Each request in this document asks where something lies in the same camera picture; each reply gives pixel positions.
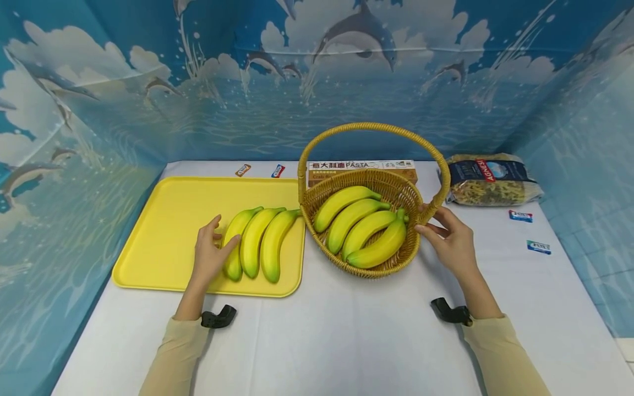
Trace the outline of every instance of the sleeve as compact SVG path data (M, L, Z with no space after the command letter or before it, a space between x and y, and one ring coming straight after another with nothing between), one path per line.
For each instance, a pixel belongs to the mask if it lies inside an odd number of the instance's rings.
M473 325L463 326L463 330L489 396L550 396L507 316L474 319Z
M208 334L209 329L200 321L169 319L139 396L189 396L191 378Z

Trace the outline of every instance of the cardboard box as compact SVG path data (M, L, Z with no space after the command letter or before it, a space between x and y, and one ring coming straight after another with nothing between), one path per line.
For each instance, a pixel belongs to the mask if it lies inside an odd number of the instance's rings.
M416 184L418 176L413 160L387 160L387 161L328 161L308 162L308 187L313 187L320 181L329 179L336 174L357 169L384 169L405 177Z

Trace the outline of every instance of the wall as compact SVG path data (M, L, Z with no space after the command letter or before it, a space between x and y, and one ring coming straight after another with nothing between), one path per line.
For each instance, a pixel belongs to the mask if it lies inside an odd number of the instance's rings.
M361 120L446 155L521 145L544 101L630 57L632 6L0 0L0 389L52 389L167 161L296 160ZM368 132L313 156L397 157L429 158Z
M627 58L604 68L587 92L571 90L587 103L551 103L531 125L541 135L517 152L606 325L634 337L634 66Z

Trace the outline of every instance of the yellow tray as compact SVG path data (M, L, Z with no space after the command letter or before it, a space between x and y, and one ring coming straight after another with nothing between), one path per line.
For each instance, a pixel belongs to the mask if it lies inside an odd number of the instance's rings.
M244 209L297 209L297 179L168 177L150 195L112 278L123 288L182 291L190 279L198 229L222 214L219 230ZM286 297L302 279L304 221L297 219L282 243L280 280L269 283L259 271L255 279L232 282L221 272L208 293Z

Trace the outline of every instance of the hand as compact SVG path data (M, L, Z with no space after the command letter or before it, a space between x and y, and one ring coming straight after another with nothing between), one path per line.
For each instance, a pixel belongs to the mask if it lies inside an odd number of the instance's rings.
M240 235L235 235L222 248L218 248L214 244L214 240L217 241L223 237L216 233L220 218L220 215L214 217L209 224L198 230L194 269L191 272L190 284L195 283L198 286L203 286L205 290L223 268L231 251L240 243Z
M456 278L477 271L474 232L447 208L438 209L434 218L444 226L418 224L415 229L434 247L438 259Z

